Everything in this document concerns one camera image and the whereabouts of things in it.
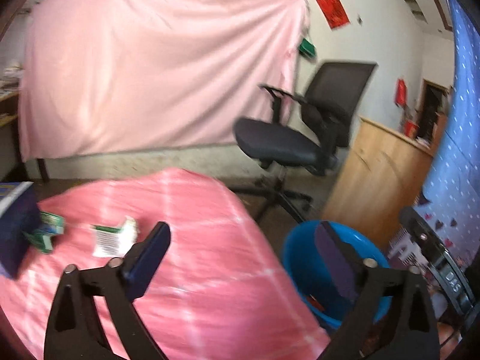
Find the green small box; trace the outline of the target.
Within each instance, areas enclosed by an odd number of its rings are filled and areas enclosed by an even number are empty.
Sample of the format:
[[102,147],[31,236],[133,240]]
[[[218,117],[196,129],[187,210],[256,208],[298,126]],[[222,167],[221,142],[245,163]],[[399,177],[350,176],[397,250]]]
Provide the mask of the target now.
[[53,238],[64,234],[65,221],[60,215],[41,211],[40,223],[24,232],[28,242],[38,251],[49,254],[53,251]]

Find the wooden shelf desk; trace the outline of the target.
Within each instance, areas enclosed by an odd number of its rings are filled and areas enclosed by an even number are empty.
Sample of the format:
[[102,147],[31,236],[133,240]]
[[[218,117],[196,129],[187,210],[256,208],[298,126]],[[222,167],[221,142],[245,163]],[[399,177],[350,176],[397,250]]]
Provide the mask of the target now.
[[19,164],[18,160],[18,90],[1,92],[1,179]]

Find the black office chair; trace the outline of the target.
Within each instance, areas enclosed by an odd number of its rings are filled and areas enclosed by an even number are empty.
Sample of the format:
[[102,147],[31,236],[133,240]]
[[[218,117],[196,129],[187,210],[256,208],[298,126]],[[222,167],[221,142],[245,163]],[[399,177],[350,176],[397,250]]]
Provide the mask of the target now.
[[[305,221],[314,199],[286,188],[287,169],[303,168],[315,176],[325,176],[335,169],[337,151],[349,146],[356,108],[377,67],[375,62],[326,61],[319,66],[304,94],[259,85],[272,100],[271,121],[241,117],[233,125],[233,135],[241,152],[256,160],[262,169],[278,165],[281,172],[271,180],[258,179],[252,186],[231,187],[237,195],[264,199],[254,217],[256,222],[277,206],[295,222]],[[312,137],[281,122],[286,100],[298,103],[300,119]]]

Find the blue plastic bucket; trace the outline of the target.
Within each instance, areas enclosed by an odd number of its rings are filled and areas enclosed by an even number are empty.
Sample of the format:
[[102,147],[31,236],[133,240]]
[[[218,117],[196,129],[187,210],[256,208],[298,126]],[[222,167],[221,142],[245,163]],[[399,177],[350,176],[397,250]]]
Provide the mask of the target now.
[[[287,274],[307,308],[328,333],[335,332],[345,316],[352,310],[352,303],[338,293],[326,264],[315,245],[315,232],[320,220],[303,222],[286,236],[281,261]],[[361,258],[373,258],[380,267],[389,268],[382,251],[366,236],[340,223],[329,222],[339,238],[355,249]],[[321,309],[313,305],[312,297]],[[391,306],[391,297],[383,297],[375,314],[377,323],[386,316]]]

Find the blue cardboard box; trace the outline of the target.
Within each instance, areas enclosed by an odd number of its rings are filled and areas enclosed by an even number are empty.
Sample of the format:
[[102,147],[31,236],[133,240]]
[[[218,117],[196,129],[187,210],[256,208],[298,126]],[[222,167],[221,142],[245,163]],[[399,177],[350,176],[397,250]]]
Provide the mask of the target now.
[[29,247],[25,233],[41,225],[33,183],[1,183],[0,256],[1,275],[14,280]]

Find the stack of papers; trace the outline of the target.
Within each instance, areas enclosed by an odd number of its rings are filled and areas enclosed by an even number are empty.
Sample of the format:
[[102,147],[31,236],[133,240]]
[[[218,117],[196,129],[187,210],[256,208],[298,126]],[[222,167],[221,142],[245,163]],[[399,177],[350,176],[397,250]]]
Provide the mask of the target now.
[[1,71],[0,93],[1,96],[16,92],[24,74],[24,67],[20,61],[12,61]]

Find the pink plaid bed cover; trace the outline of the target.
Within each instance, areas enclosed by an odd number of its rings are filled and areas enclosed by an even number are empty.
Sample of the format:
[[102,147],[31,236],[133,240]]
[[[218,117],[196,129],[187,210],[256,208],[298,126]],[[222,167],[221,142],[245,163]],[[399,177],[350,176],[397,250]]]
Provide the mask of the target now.
[[101,267],[96,225],[137,221],[140,236],[166,222],[171,245],[138,314],[171,359],[316,359],[329,344],[240,200],[213,178],[178,168],[103,180],[43,200],[62,216],[52,253],[30,250],[16,280],[1,280],[1,308],[41,358],[48,314],[66,265]]

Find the wooden cabinet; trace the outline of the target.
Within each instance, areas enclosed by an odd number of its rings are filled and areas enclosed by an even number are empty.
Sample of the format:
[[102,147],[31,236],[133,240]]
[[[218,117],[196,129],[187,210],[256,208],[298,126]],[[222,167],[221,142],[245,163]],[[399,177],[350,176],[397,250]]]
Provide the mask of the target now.
[[357,230],[385,250],[400,230],[400,211],[414,203],[433,158],[413,139],[362,117],[320,217]]

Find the red diamond wall sticker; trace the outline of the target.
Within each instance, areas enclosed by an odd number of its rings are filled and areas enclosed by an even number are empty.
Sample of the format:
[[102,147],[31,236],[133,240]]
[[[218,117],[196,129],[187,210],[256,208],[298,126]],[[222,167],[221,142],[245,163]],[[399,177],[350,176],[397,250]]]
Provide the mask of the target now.
[[350,20],[340,0],[316,0],[316,3],[332,30],[350,24]]

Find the blue polka dot curtain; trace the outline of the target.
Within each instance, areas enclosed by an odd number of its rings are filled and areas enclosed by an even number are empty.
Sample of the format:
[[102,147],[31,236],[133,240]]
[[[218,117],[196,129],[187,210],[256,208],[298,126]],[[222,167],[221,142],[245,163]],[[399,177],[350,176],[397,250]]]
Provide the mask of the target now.
[[479,294],[479,31],[457,0],[455,72],[447,126],[414,210]]

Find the green hanging pouch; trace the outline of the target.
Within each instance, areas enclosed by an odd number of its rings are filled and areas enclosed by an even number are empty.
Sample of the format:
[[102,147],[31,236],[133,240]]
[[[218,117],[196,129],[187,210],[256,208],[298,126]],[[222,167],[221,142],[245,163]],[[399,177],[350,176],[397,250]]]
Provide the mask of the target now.
[[306,37],[304,37],[298,45],[298,52],[306,59],[315,59],[317,56],[316,47]]

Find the white green paper wrapper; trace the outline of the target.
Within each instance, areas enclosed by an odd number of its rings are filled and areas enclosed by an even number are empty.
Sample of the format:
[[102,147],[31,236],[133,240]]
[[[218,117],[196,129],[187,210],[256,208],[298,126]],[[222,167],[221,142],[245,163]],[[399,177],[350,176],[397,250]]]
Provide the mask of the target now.
[[126,216],[119,227],[94,225],[96,258],[121,258],[137,242],[137,221]]

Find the pink hanging sheet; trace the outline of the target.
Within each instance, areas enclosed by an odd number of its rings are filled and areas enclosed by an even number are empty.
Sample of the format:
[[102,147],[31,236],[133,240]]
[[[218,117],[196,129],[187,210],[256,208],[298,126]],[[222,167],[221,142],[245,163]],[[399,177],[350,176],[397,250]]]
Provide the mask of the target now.
[[304,0],[47,0],[19,96],[23,159],[230,144],[292,90]]

